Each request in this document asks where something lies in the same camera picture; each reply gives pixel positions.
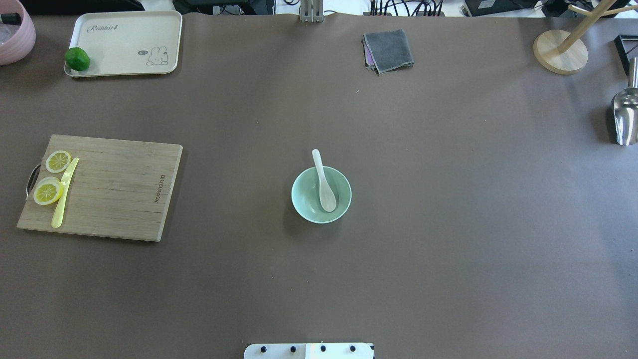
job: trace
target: ceramic bowl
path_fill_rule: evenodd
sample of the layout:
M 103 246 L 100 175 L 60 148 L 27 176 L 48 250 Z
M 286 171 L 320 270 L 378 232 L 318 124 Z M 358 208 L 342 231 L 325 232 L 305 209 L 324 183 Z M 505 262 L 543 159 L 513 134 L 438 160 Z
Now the ceramic bowl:
M 312 223 L 330 223 L 341 218 L 352 200 L 352 189 L 346 176 L 332 167 L 324 166 L 323 171 L 337 199 L 337 208 L 332 212 L 326 212 L 319 203 L 319 176 L 314 167 L 301 172 L 292 184 L 292 204 L 295 210 Z
M 31 52 L 36 42 L 36 30 L 20 1 L 0 0 L 0 13 L 19 13 L 22 17 L 20 29 L 0 45 L 0 65 L 6 65 L 22 59 Z

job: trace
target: wooden cutting board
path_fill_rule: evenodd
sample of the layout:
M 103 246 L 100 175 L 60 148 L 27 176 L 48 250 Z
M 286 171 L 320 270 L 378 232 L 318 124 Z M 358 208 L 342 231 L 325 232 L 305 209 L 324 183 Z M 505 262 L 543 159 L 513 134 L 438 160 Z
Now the wooden cutting board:
M 50 173 L 45 166 L 48 156 L 60 149 L 79 158 L 62 226 L 51 227 L 57 203 L 40 206 L 31 191 L 18 228 L 160 241 L 181 145 L 53 135 L 38 179 L 62 178 L 64 171 Z

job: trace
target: folded towel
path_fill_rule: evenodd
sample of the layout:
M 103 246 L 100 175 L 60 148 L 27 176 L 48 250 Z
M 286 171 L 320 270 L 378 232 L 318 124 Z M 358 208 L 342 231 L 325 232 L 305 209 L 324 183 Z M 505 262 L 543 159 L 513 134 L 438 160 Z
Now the folded towel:
M 414 65 L 408 37 L 403 30 L 364 33 L 366 66 L 384 73 L 402 66 Z

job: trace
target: yellow knife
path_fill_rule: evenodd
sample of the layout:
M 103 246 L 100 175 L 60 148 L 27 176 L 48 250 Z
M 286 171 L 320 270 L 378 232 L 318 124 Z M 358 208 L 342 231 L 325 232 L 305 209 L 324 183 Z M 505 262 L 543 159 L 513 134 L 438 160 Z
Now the yellow knife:
M 62 225 L 62 218 L 64 217 L 64 206 L 66 206 L 66 194 L 69 193 L 69 186 L 71 185 L 71 178 L 73 177 L 73 171 L 80 159 L 75 157 L 71 164 L 62 175 L 62 197 L 57 200 L 56 211 L 53 213 L 53 219 L 51 220 L 51 227 L 58 228 Z

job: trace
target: wooden stand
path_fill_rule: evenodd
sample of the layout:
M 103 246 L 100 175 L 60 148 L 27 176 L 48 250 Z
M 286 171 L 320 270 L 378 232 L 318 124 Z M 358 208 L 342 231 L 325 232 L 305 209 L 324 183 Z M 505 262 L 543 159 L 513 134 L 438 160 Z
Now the wooden stand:
M 591 12 L 570 5 L 568 7 L 570 10 L 587 17 L 574 29 L 573 33 L 549 30 L 540 34 L 533 45 L 534 56 L 538 62 L 549 71 L 560 75 L 572 75 L 582 70 L 588 57 L 587 48 L 580 40 L 585 31 L 603 16 L 638 8 L 638 5 L 634 5 L 607 11 L 615 2 L 616 0 L 603 0 Z

